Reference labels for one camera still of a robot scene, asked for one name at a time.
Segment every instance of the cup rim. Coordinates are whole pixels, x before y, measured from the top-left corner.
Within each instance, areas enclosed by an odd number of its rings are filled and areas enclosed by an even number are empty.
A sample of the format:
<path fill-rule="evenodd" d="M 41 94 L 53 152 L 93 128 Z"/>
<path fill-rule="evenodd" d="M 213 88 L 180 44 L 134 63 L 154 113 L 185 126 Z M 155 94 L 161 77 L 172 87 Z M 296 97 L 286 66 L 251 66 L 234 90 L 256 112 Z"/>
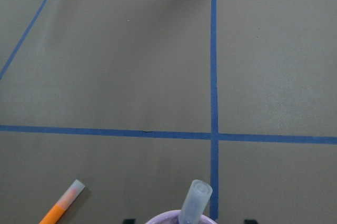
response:
<path fill-rule="evenodd" d="M 171 211 L 163 212 L 160 215 L 153 217 L 151 220 L 149 220 L 145 224 L 158 224 L 160 221 L 163 221 L 165 219 L 171 219 L 171 218 L 178 216 L 179 213 L 180 213 L 180 210 L 171 210 Z M 201 215 L 200 220 L 202 220 L 205 224 L 216 224 L 214 220 L 210 219 L 209 217 L 205 215 Z"/>

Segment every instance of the orange and white marker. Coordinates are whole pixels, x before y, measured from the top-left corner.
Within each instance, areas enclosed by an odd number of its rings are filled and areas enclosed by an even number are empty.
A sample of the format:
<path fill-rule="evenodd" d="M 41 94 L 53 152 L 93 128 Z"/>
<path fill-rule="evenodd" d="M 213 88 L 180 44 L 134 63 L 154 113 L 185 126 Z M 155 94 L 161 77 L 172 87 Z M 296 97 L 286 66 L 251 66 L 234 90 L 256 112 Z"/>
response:
<path fill-rule="evenodd" d="M 75 180 L 39 224 L 55 224 L 81 191 L 83 191 L 84 187 L 84 184 L 79 180 Z"/>

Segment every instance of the blue tape line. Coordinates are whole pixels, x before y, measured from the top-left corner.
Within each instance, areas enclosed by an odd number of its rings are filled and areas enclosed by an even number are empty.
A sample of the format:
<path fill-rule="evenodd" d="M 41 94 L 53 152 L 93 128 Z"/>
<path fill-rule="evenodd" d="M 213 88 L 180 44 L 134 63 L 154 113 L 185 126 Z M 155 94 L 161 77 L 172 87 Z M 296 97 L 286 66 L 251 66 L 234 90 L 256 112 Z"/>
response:
<path fill-rule="evenodd" d="M 221 141 L 284 142 L 294 144 L 337 144 L 337 137 L 219 134 Z"/>
<path fill-rule="evenodd" d="M 48 133 L 66 135 L 92 135 L 92 136 L 128 136 L 150 138 L 174 138 L 174 139 L 199 139 L 209 140 L 210 133 L 169 132 L 169 131 L 140 131 L 122 129 L 97 129 L 97 128 L 58 128 L 58 127 L 32 127 L 0 125 L 0 131 L 24 132 L 24 133 Z"/>
<path fill-rule="evenodd" d="M 219 216 L 219 117 L 217 107 L 216 0 L 211 0 L 211 186 L 210 217 Z"/>
<path fill-rule="evenodd" d="M 2 68 L 1 72 L 0 72 L 0 79 L 2 79 L 2 77 L 5 75 L 7 69 L 9 68 L 11 62 L 13 61 L 16 53 L 18 52 L 18 50 L 20 49 L 23 41 L 25 40 L 25 38 L 27 37 L 29 31 L 31 31 L 31 28 L 33 27 L 34 23 L 36 22 L 39 14 L 41 13 L 43 7 L 46 5 L 47 0 L 43 0 L 41 6 L 38 8 L 36 14 L 34 15 L 33 19 L 31 20 L 30 24 L 28 25 L 27 29 L 25 30 L 25 32 L 23 33 L 22 37 L 20 38 L 19 42 L 17 43 L 17 45 L 15 46 L 12 54 L 9 56 L 6 64 L 4 65 L 4 67 Z"/>

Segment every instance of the purple cup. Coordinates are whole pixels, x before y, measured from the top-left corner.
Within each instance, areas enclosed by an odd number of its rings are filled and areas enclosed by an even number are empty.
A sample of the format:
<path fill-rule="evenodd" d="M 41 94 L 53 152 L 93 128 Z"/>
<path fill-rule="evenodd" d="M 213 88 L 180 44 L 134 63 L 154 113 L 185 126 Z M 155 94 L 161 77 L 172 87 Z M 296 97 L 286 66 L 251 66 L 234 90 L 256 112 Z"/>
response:
<path fill-rule="evenodd" d="M 153 217 L 145 224 L 176 224 L 179 213 L 180 210 L 164 212 L 156 217 Z M 201 215 L 199 224 L 216 224 L 216 222 L 205 215 Z"/>

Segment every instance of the translucent marker cap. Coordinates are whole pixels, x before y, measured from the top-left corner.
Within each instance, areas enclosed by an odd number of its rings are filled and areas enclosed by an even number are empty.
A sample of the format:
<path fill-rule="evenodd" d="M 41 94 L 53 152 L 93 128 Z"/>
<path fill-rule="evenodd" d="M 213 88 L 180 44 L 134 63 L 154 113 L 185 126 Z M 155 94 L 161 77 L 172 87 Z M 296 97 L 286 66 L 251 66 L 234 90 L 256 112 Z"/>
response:
<path fill-rule="evenodd" d="M 179 214 L 179 224 L 197 224 L 212 192 L 213 189 L 209 184 L 201 180 L 193 180 Z"/>
<path fill-rule="evenodd" d="M 62 197 L 56 203 L 59 207 L 67 210 L 71 203 L 76 199 L 76 197 L 84 189 L 84 184 L 79 180 L 75 180 L 73 184 L 68 188 L 68 190 L 62 195 Z"/>

